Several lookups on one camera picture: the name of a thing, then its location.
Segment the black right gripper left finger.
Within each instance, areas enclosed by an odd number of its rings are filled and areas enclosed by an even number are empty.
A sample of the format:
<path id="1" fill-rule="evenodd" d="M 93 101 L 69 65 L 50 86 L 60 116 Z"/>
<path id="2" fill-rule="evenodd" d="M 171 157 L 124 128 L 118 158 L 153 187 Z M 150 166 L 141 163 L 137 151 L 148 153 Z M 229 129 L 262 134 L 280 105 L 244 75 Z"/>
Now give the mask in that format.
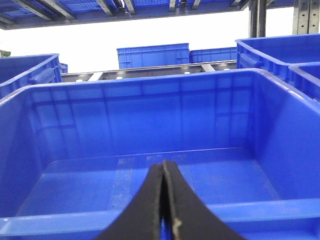
<path id="1" fill-rule="evenodd" d="M 101 232 L 97 240 L 159 240 L 164 170 L 150 166 L 140 189 L 122 213 Z"/>

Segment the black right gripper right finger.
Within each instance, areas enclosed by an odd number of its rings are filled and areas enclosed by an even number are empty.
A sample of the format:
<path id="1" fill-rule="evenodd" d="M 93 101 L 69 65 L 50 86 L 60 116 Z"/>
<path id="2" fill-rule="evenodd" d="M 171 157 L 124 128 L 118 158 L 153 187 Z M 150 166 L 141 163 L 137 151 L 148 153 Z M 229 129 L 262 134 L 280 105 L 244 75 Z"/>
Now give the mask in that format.
<path id="1" fill-rule="evenodd" d="M 163 161 L 167 195 L 166 227 L 172 240 L 243 240 L 212 213 L 187 183 L 174 161 Z"/>

